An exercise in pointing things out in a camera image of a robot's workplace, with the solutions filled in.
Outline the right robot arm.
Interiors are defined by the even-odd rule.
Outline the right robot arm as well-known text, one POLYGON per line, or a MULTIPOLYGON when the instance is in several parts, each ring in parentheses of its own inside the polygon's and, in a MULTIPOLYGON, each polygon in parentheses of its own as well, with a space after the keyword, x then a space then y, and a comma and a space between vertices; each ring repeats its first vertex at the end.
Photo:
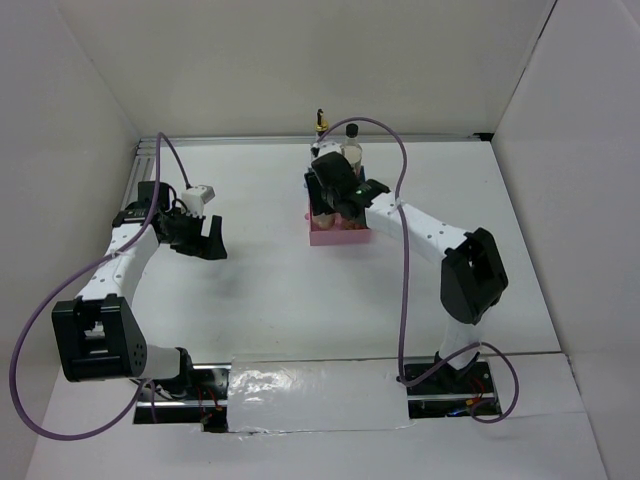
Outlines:
POLYGON ((444 390, 460 391, 469 383, 479 357, 479 324, 508 286, 494 236, 484 228, 467 231, 451 226, 407 204, 386 185, 357 176, 337 150, 312 146, 305 182, 312 213, 336 213, 400 241, 405 271, 412 254, 438 266, 440 302, 449 318, 435 365, 414 380, 404 375, 398 380, 411 387, 434 378, 444 390))

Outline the soy sauce bottle red label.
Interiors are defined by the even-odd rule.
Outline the soy sauce bottle red label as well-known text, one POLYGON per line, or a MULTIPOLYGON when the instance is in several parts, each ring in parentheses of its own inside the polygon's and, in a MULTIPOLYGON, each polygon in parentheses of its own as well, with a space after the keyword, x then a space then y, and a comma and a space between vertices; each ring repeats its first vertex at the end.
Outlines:
POLYGON ((359 127, 355 123, 348 123, 345 128, 345 140, 341 145, 342 155, 349 162, 357 177, 362 167, 363 150, 358 141, 359 127))

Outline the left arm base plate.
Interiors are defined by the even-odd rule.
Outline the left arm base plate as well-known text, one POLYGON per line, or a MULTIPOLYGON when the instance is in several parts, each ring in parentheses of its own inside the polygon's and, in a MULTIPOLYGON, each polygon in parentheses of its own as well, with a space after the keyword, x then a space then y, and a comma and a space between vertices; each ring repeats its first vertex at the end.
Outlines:
POLYGON ((229 364, 196 365, 185 386, 155 382, 145 387, 134 407, 134 425, 189 425, 208 433, 229 431, 229 364))

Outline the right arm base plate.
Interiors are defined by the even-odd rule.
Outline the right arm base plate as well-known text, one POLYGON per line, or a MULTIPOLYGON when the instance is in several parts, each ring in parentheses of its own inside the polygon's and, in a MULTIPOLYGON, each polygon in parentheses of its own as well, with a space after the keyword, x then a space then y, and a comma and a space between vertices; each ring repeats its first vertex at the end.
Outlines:
POLYGON ((446 369, 442 368, 416 386, 406 388, 410 419, 468 417, 477 403, 480 403, 476 410, 478 417, 502 413, 488 362, 476 362, 457 382, 446 375, 446 369))

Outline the spice jar pink cap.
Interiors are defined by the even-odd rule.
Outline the spice jar pink cap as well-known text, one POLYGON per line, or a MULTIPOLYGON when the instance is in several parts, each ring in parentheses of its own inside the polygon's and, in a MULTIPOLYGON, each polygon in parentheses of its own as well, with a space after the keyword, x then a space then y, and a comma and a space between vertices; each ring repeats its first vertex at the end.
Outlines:
POLYGON ((321 230, 329 230, 331 229, 334 224, 335 224, 335 220, 336 220, 336 214, 335 213, 331 213, 331 214, 319 214, 319 215, 313 215, 312 216, 312 222, 313 224, 321 230))

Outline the glass oil bottle gold spout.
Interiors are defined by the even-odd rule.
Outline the glass oil bottle gold spout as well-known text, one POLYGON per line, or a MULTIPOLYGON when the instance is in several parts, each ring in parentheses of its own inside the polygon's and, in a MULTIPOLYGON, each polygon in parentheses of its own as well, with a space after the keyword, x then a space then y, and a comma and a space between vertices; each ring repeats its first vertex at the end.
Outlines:
POLYGON ((322 108, 318 108, 316 111, 314 129, 315 129, 315 139, 313 144, 316 145, 319 143, 321 138, 325 135, 325 133, 329 129, 329 123, 325 117, 325 113, 322 108))

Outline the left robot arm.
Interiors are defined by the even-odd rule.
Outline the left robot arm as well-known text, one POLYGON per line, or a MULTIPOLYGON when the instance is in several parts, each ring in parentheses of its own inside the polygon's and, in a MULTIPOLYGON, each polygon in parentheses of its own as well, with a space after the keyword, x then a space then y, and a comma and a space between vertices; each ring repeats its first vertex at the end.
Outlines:
POLYGON ((176 399, 196 390, 187 350, 148 343, 132 310, 144 269, 160 245, 208 261, 227 256, 221 217, 212 216, 209 233, 202 233, 213 188, 192 186, 177 199, 171 191, 164 182, 139 183, 136 200, 112 222, 106 261, 75 299, 55 304, 52 323, 68 381, 151 379, 176 399))

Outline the round spice jar black cap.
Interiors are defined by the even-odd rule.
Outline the round spice jar black cap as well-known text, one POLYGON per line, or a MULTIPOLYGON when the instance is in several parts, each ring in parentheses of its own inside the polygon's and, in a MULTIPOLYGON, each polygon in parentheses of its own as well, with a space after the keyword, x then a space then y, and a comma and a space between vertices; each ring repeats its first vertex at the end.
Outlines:
POLYGON ((351 230, 366 230, 366 220, 363 216, 356 217, 354 219, 341 219, 341 228, 343 230, 351 231, 351 230))

